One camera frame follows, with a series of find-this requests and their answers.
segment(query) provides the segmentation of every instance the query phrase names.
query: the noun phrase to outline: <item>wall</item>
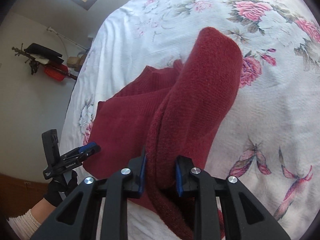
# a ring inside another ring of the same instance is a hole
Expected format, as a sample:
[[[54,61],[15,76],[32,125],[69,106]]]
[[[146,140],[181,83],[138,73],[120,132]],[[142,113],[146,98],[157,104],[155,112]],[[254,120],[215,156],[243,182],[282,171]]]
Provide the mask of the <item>wall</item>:
[[[88,36],[95,36],[107,16],[128,1],[97,0],[87,11],[71,0],[17,0],[12,11],[89,46]]]
[[[44,182],[47,167],[41,134],[57,129],[60,138],[75,81],[57,82],[43,69],[31,75],[26,57],[15,57],[11,48],[38,43],[65,55],[57,36],[46,27],[15,13],[0,26],[0,173],[20,179]],[[79,52],[66,43],[68,54]]]

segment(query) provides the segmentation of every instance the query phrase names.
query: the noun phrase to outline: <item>gloved hand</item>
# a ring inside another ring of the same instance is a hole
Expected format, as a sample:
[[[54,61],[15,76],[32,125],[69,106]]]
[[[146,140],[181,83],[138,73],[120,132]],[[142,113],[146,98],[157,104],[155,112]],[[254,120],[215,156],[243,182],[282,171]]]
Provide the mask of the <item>gloved hand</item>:
[[[68,196],[78,186],[78,174],[72,171],[71,180],[68,183],[68,187],[63,186],[59,182],[55,181],[54,178],[48,184],[48,191],[44,194],[44,198],[53,206],[57,207],[61,202],[62,198],[59,192],[65,192]]]

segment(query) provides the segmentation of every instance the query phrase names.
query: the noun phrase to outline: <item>red clothing item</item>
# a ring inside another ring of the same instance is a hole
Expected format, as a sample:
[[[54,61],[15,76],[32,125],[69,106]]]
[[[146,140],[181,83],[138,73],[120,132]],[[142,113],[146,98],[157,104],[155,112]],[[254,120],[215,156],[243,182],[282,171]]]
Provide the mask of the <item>red clothing item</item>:
[[[101,152],[84,162],[84,168],[98,179],[109,177],[146,145],[147,194],[134,202],[156,211],[178,237],[191,240],[194,204],[177,197],[174,160],[183,155],[204,168],[236,98],[241,68],[237,44],[214,28],[204,28],[180,74],[180,61],[173,69],[146,67],[134,82],[99,103],[90,141]]]

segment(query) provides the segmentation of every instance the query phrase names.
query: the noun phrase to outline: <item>butterfly print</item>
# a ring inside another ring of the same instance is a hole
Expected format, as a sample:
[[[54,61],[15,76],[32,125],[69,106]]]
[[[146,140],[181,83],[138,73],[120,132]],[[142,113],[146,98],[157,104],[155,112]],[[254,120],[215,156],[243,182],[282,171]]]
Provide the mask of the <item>butterfly print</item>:
[[[290,171],[287,170],[287,168],[284,165],[284,160],[283,160],[283,155],[281,152],[281,149],[279,148],[279,160],[281,163],[282,167],[282,173],[283,175],[288,178],[288,179],[296,179],[295,182],[291,185],[287,193],[285,194],[285,197],[276,210],[275,214],[273,217],[279,221],[287,212],[289,206],[292,204],[294,201],[294,197],[301,193],[304,189],[305,183],[310,181],[312,179],[313,174],[310,175],[312,171],[312,165],[310,166],[310,170],[306,176],[304,174],[293,174]]]
[[[235,165],[233,165],[229,175],[236,177],[242,176],[246,173],[254,160],[256,160],[258,169],[262,174],[271,174],[271,171],[266,165],[266,158],[263,156],[260,148],[261,143],[258,145],[254,144],[250,138],[248,138],[243,154],[240,156]]]

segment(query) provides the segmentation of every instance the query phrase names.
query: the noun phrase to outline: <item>floral bedsheet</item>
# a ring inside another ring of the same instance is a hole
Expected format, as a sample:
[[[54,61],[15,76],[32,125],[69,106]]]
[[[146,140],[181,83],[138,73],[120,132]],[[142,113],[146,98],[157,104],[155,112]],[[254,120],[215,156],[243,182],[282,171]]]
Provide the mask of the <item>floral bedsheet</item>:
[[[238,96],[205,169],[240,178],[299,239],[320,208],[320,28],[302,0],[128,2],[105,20],[79,74],[60,152],[87,143],[99,101],[146,65],[185,61],[206,26],[237,42],[244,59]],[[128,232],[129,239],[177,239],[156,214],[133,203]]]

